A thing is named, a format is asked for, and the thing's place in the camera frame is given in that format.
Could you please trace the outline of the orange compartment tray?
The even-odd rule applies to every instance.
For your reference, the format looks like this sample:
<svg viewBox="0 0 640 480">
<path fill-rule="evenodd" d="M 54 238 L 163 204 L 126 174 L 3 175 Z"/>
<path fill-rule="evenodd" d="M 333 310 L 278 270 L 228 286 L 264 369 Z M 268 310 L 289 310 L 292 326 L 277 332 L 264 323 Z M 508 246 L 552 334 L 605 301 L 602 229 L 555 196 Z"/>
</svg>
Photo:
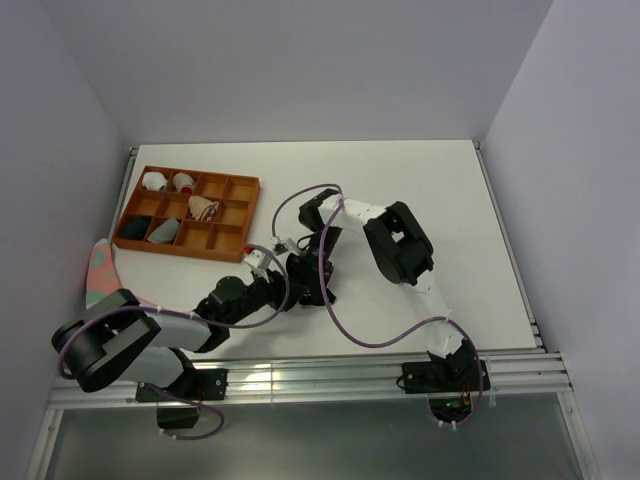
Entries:
<svg viewBox="0 0 640 480">
<path fill-rule="evenodd" d="M 238 263 L 259 193 L 256 177 L 147 166 L 112 242 L 133 251 Z"/>
</svg>

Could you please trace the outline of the tan maroon purple striped sock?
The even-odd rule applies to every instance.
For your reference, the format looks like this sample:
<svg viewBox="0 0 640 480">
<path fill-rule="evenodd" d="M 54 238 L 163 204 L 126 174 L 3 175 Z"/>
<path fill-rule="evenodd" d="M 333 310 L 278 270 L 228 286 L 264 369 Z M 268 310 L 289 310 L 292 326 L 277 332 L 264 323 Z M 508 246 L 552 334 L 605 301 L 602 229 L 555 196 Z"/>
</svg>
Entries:
<svg viewBox="0 0 640 480">
<path fill-rule="evenodd" d="M 188 200 L 191 217 L 196 221 L 212 222 L 216 216 L 219 201 L 202 196 L 190 196 Z"/>
</svg>

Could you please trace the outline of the black sock white stripes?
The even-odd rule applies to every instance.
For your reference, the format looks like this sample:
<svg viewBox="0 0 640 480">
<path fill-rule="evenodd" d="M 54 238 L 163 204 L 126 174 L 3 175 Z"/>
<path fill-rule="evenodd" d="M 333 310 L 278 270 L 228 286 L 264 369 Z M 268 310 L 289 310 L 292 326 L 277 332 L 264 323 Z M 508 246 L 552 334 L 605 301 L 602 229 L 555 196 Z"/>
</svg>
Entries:
<svg viewBox="0 0 640 480">
<path fill-rule="evenodd" d="M 332 305 L 335 300 L 336 296 L 327 286 L 322 286 L 318 281 L 315 281 L 306 287 L 305 293 L 298 303 L 301 306 L 323 306 L 326 301 Z"/>
</svg>

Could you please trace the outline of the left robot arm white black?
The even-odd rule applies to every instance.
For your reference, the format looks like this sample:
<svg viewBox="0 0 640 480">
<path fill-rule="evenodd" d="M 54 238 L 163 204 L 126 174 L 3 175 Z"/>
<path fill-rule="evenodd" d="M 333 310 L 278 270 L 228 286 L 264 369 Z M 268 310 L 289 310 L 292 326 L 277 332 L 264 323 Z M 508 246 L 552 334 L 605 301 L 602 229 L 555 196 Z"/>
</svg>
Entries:
<svg viewBox="0 0 640 480">
<path fill-rule="evenodd" d="M 208 353 L 230 338 L 230 329 L 265 306 L 288 311 L 309 293 L 277 271 L 255 274 L 244 283 L 235 276 L 219 280 L 185 318 L 143 306 L 128 289 L 118 289 L 67 322 L 52 336 L 52 346 L 70 378 L 87 393 L 116 380 L 160 388 L 172 399 L 194 400 L 207 391 L 185 353 Z"/>
</svg>

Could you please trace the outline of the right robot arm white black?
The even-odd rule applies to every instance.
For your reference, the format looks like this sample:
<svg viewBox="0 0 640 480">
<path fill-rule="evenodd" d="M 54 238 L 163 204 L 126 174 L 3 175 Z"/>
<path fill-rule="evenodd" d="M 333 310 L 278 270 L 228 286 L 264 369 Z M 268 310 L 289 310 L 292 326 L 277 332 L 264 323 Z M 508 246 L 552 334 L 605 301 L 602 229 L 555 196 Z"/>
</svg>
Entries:
<svg viewBox="0 0 640 480">
<path fill-rule="evenodd" d="M 294 248 L 287 259 L 290 279 L 305 282 L 303 299 L 326 309 L 334 326 L 350 342 L 366 349 L 390 348 L 426 327 L 429 360 L 414 370 L 404 370 L 401 381 L 407 393 L 459 391 L 486 392 L 490 386 L 485 365 L 470 336 L 452 318 L 434 275 L 434 247 L 411 212 L 401 201 L 378 206 L 349 199 L 336 188 L 324 191 L 299 207 L 298 220 L 310 231 L 304 249 Z M 430 317 L 381 342 L 366 342 L 351 334 L 333 309 L 335 295 L 328 282 L 334 271 L 330 255 L 342 232 L 364 237 L 382 276 L 396 286 L 416 287 L 426 281 Z"/>
</svg>

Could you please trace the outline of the grey rolled sock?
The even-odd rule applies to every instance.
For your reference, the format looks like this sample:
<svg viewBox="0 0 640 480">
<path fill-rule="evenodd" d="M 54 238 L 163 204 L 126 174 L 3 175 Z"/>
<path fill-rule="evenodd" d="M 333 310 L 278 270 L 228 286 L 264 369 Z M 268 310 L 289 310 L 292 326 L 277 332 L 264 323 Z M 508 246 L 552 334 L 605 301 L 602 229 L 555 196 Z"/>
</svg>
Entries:
<svg viewBox="0 0 640 480">
<path fill-rule="evenodd" d="M 168 218 L 155 228 L 147 238 L 153 244 L 172 244 L 178 235 L 181 223 L 174 217 Z"/>
</svg>

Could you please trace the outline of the beige red rolled sock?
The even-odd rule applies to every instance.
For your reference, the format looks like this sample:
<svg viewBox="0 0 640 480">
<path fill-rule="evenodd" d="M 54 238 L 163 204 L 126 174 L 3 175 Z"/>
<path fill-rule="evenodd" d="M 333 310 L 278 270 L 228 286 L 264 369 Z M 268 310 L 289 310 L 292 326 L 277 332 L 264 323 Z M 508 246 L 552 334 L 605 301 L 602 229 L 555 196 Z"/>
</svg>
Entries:
<svg viewBox="0 0 640 480">
<path fill-rule="evenodd" d="M 173 185 L 176 192 L 181 194 L 193 194 L 196 180 L 184 172 L 178 172 L 173 177 Z"/>
</svg>

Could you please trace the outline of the dark teal rolled sock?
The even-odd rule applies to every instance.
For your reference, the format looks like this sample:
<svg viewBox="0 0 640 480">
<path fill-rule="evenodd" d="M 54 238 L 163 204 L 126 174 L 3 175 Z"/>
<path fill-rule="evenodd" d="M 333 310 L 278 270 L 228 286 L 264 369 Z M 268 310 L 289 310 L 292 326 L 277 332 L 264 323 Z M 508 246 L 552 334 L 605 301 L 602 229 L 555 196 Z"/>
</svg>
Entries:
<svg viewBox="0 0 640 480">
<path fill-rule="evenodd" d="M 126 240 L 142 241 L 151 223 L 147 216 L 131 217 L 120 231 L 120 237 Z"/>
</svg>

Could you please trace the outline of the white rolled sock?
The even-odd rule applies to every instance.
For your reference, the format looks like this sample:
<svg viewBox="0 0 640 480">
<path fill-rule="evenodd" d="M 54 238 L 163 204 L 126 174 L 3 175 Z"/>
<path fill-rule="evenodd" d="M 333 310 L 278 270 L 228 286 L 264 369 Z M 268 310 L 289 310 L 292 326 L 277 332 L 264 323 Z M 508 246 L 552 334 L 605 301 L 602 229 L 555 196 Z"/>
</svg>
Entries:
<svg viewBox="0 0 640 480">
<path fill-rule="evenodd" d="M 168 180 L 161 172 L 149 171 L 142 176 L 141 186 L 146 190 L 162 192 L 167 185 Z"/>
</svg>

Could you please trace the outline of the pink patterned sock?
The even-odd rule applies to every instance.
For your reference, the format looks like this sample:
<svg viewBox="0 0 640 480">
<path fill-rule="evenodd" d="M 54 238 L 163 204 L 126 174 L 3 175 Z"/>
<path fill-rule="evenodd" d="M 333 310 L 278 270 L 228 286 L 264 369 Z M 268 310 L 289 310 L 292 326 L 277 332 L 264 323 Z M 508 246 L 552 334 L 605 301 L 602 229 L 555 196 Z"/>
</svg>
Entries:
<svg viewBox="0 0 640 480">
<path fill-rule="evenodd" d="M 90 252 L 86 282 L 85 307 L 89 308 L 116 290 L 126 289 L 116 270 L 111 242 L 100 239 Z"/>
</svg>

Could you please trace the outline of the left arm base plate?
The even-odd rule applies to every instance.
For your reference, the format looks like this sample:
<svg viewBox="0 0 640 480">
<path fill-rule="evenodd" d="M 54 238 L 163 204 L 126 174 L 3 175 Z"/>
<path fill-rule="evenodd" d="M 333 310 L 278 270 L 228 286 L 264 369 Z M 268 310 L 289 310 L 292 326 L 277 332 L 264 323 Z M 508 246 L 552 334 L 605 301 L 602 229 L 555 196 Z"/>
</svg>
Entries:
<svg viewBox="0 0 640 480">
<path fill-rule="evenodd" d="M 211 401 L 225 399 L 228 370 L 188 369 L 167 387 L 140 382 L 136 389 L 137 403 L 154 403 L 156 423 L 162 433 L 180 440 L 200 440 L 220 432 L 225 426 L 224 414 Z M 190 434 L 205 416 L 218 420 L 207 433 Z"/>
</svg>

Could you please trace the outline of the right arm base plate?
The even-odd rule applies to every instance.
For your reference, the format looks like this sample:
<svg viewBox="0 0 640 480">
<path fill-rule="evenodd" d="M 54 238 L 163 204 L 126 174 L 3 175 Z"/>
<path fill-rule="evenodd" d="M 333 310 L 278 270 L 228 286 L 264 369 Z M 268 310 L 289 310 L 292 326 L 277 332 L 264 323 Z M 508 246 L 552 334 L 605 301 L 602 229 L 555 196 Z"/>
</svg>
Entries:
<svg viewBox="0 0 640 480">
<path fill-rule="evenodd" d="M 459 424 L 474 411 L 473 395 L 491 388 L 484 361 L 438 359 L 405 362 L 396 386 L 407 395 L 426 394 L 431 414 L 443 424 Z"/>
</svg>

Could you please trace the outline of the aluminium front rail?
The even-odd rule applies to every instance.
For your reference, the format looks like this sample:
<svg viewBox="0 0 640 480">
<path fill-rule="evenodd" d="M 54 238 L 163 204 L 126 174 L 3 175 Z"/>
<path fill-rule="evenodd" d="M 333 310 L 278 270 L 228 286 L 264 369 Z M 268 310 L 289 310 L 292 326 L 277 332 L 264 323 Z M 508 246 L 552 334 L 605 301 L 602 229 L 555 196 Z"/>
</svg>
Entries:
<svg viewBox="0 0 640 480">
<path fill-rule="evenodd" d="M 486 351 L 480 357 L 486 363 L 490 381 L 484 399 L 494 406 L 499 395 L 556 395 L 562 422 L 577 457 L 580 477 L 601 478 L 561 355 L 537 348 Z M 200 358 L 194 365 L 199 370 L 227 370 L 227 387 L 222 400 L 225 405 L 277 405 L 401 399 L 404 395 L 395 385 L 401 365 L 420 358 L 418 354 L 228 361 Z M 45 477 L 65 411 L 134 407 L 137 404 L 134 393 L 135 387 L 130 382 L 116 382 L 98 393 L 85 394 L 70 381 L 55 380 L 28 478 Z"/>
</svg>

